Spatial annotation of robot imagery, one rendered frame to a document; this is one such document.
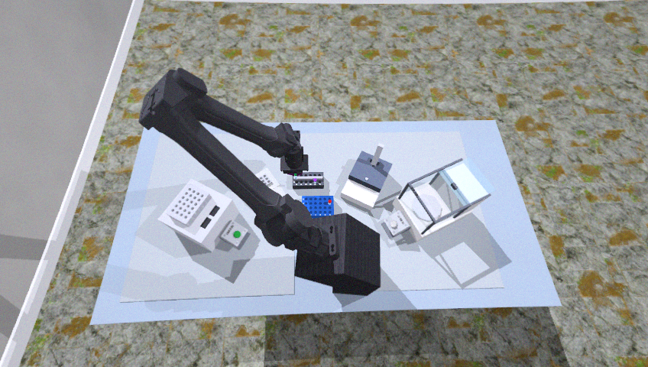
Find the blue tube rack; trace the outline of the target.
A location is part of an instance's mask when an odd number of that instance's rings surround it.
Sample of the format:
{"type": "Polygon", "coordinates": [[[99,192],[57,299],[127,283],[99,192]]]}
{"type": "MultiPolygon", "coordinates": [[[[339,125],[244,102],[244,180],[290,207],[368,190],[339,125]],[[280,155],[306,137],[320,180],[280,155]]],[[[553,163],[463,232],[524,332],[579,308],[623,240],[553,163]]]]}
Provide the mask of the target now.
{"type": "Polygon", "coordinates": [[[334,215],[333,196],[302,196],[302,203],[312,218],[334,215]],[[330,205],[329,200],[332,201],[330,205]]]}

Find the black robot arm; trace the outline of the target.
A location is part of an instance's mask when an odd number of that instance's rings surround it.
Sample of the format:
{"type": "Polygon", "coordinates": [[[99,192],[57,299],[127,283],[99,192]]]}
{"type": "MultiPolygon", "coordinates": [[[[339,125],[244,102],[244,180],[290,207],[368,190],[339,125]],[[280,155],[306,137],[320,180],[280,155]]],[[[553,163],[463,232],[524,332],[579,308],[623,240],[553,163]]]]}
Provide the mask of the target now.
{"type": "Polygon", "coordinates": [[[337,225],[313,224],[303,203],[265,185],[199,121],[252,142],[271,157],[284,156],[285,162],[301,156],[303,161],[300,130],[282,122],[275,128],[263,125],[206,94],[199,77],[182,68],[169,70],[144,96],[138,122],[171,138],[242,199],[272,246],[298,250],[302,264],[338,256],[337,225]]]}

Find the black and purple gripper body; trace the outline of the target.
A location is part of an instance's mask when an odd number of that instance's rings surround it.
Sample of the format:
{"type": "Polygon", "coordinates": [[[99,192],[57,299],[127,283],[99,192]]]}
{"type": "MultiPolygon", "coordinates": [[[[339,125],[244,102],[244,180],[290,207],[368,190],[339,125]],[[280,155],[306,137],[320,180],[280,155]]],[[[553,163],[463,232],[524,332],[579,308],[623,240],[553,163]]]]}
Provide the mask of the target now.
{"type": "Polygon", "coordinates": [[[302,156],[297,161],[289,161],[287,158],[286,160],[287,162],[285,162],[284,156],[280,158],[280,171],[283,171],[284,174],[301,174],[303,171],[309,170],[308,154],[303,155],[303,161],[302,156]]]}

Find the white block with round holes on base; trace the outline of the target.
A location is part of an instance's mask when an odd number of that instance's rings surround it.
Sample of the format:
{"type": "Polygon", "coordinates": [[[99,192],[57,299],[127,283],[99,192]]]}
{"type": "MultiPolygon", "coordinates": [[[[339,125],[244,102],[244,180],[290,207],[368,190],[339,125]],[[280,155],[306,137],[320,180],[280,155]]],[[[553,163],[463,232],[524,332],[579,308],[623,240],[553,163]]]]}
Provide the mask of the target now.
{"type": "Polygon", "coordinates": [[[234,221],[240,212],[232,199],[193,179],[177,197],[160,216],[161,222],[191,241],[202,243],[211,252],[220,240],[241,249],[250,233],[234,221]]]}

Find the white block with grey holes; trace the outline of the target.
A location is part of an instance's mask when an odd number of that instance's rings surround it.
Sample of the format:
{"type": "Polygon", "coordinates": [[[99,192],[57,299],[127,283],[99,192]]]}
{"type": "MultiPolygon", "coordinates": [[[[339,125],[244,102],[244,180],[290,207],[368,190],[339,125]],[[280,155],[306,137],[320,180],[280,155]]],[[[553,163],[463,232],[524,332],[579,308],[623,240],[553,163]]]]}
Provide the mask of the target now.
{"type": "Polygon", "coordinates": [[[282,187],[279,185],[277,180],[274,178],[272,173],[265,168],[261,172],[255,174],[261,181],[266,184],[268,187],[270,187],[273,191],[276,193],[279,193],[281,196],[286,195],[285,192],[283,191],[282,187]]]}

